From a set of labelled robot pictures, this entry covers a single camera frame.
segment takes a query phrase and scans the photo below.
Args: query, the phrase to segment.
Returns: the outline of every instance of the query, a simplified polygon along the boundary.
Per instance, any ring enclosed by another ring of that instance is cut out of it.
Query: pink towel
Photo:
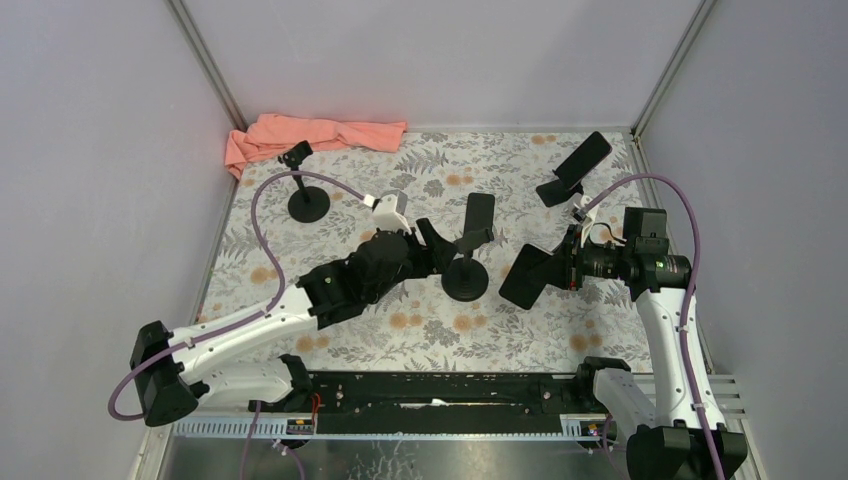
[[[357,146],[396,152],[405,131],[406,122],[335,122],[268,113],[260,115],[247,133],[230,132],[224,166],[241,179],[241,172],[248,162],[267,160],[303,140],[308,141],[316,152]]]

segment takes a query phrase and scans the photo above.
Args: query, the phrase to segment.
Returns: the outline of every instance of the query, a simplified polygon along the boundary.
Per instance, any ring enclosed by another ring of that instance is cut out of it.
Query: floral pattern
[[[375,196],[401,189],[409,197],[407,218],[427,217],[449,239],[461,234],[468,194],[494,194],[495,240],[475,252],[488,270],[489,289],[476,302],[460,303],[442,291],[438,277],[407,281],[360,317],[282,340],[244,360],[291,352],[310,369],[572,372],[586,355],[603,355],[627,360],[634,371],[651,371],[645,331],[620,282],[588,280],[579,292],[548,287],[530,311],[498,295],[525,243],[550,250],[572,223],[567,205],[545,208],[534,189],[553,178],[551,171],[587,135],[409,133],[395,154],[362,148],[315,153],[304,162],[304,170],[330,175]],[[633,173],[623,135],[604,136],[613,150],[584,179],[587,195]],[[249,210],[259,184],[284,170],[273,160],[245,170],[199,321],[253,305],[276,291],[279,279],[254,238]],[[347,256],[374,234],[364,206],[340,189],[321,187],[332,205],[327,216],[313,224],[299,224],[288,216],[286,203],[295,190],[288,179],[270,185],[260,199],[259,223],[287,282]],[[621,235],[628,205],[641,205],[635,184],[615,191],[600,210],[599,221],[609,223],[616,236]],[[611,237],[599,227],[592,238]]]

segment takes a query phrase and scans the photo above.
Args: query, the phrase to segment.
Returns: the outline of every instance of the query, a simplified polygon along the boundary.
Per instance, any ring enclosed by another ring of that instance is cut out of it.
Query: round stand base
[[[300,223],[317,222],[330,211],[330,196],[318,187],[306,187],[309,201],[297,191],[289,198],[289,215]]]
[[[456,301],[473,302],[489,288],[489,274],[486,273],[486,267],[477,260],[471,260],[467,266],[463,265],[464,262],[462,258],[451,262],[448,270],[442,274],[442,288]]]

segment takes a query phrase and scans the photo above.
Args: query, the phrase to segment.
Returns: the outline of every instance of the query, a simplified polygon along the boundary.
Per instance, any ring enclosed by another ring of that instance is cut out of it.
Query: robotic arm
[[[584,197],[580,206],[587,204]],[[715,478],[707,435],[712,436],[729,478],[745,460],[747,445],[742,434],[727,431],[724,415],[710,391],[694,327],[694,296],[685,327],[692,328],[687,330],[684,352],[679,323],[692,267],[686,257],[668,253],[666,212],[628,207],[624,245],[598,245],[589,240],[595,214],[592,209],[585,218],[578,218],[582,223],[571,225],[551,253],[525,245],[500,289],[501,296],[529,309],[546,285],[574,291],[583,287],[586,276],[624,281],[647,333],[656,406],[635,386],[629,367],[625,364],[621,368],[622,362],[587,358],[577,376],[592,382],[594,397],[615,418],[619,441],[627,441],[631,478]],[[684,362],[689,359],[700,393],[697,396],[687,381]],[[708,431],[701,428],[698,408],[706,414]]]
[[[298,357],[283,355],[253,364],[235,359],[282,338],[356,317],[398,283],[447,269],[457,247],[439,236],[427,219],[417,222],[424,240],[420,243],[403,216],[403,193],[366,199],[366,203],[372,206],[377,233],[347,258],[320,265],[302,276],[276,305],[260,302],[218,320],[170,332],[159,321],[140,329],[132,368],[173,345],[189,345],[135,377],[148,426],[174,422],[200,405],[231,406],[248,399],[282,404],[286,411],[297,409],[312,391],[306,367]],[[261,318],[233,328],[260,312]],[[194,344],[194,338],[209,331],[223,333]]]

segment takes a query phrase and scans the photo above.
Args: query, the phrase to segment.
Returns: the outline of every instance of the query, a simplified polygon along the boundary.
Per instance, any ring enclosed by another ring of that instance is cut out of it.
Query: white wall
[[[230,184],[201,72],[164,2],[0,3],[4,480],[129,472],[106,400],[141,325],[191,318]]]
[[[698,0],[188,0],[247,120],[636,121]]]
[[[697,211],[699,314],[777,480],[848,478],[846,21],[840,0],[719,2],[644,142]]]

